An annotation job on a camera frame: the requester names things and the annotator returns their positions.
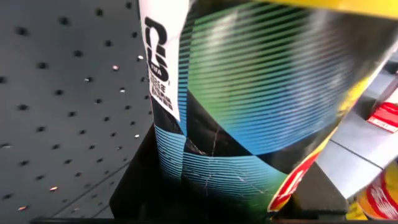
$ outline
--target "blue stripes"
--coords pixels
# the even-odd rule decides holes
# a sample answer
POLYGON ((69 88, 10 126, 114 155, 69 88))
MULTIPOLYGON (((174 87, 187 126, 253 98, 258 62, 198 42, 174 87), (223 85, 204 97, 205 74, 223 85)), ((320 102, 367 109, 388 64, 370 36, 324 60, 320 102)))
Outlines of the blue stripes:
POLYGON ((180 112, 180 125, 182 133, 187 135, 187 92, 188 72, 178 73, 178 110, 180 112))
POLYGON ((155 135, 162 170, 164 170, 169 177, 180 180, 186 137, 181 134, 164 131, 156 125, 155 135))
POLYGON ((189 152, 184 152, 183 175, 203 190, 247 201, 272 197, 286 177, 256 156, 209 157, 189 152))

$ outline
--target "logo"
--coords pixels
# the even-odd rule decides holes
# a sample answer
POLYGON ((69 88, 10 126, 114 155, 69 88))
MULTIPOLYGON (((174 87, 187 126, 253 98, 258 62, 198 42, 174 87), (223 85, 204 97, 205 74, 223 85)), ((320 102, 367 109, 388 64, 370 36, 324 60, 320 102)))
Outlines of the logo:
POLYGON ((167 64, 166 64, 166 51, 164 48, 164 44, 166 44, 167 41, 167 32, 165 27, 162 24, 159 24, 156 21, 153 21, 152 19, 146 17, 145 18, 145 37, 147 41, 147 61, 149 64, 149 69, 151 70, 152 74, 154 74, 157 78, 162 80, 163 82, 167 82, 169 80, 169 74, 167 73, 167 64), (157 32, 157 35, 159 36, 159 41, 157 42, 156 45, 156 61, 159 64, 159 66, 155 65, 152 63, 152 46, 150 44, 150 31, 151 29, 154 29, 157 32))

